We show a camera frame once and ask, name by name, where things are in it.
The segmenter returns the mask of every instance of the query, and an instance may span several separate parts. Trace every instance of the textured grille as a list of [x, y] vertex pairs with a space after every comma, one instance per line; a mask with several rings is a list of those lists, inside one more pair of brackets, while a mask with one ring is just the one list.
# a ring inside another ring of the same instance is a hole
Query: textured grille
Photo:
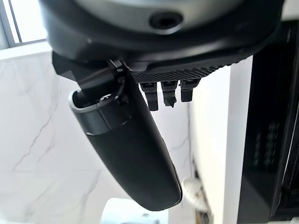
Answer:
[[155, 83], [155, 82], [166, 82], [166, 81], [177, 81], [177, 80], [189, 80], [205, 77], [222, 66], [208, 67], [200, 69], [184, 69], [170, 72], [161, 73], [139, 73], [132, 74], [136, 83]]

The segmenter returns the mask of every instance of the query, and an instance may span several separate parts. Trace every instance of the white marble wall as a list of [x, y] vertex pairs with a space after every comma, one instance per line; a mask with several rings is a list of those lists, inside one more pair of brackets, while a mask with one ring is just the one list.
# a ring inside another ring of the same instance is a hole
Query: white marble wall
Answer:
[[[109, 198], [129, 198], [69, 109], [77, 88], [55, 75], [50, 52], [0, 61], [0, 223], [98, 224]], [[160, 95], [153, 113], [181, 180], [191, 175], [188, 106], [166, 108]], [[195, 223], [185, 201], [169, 216]]]

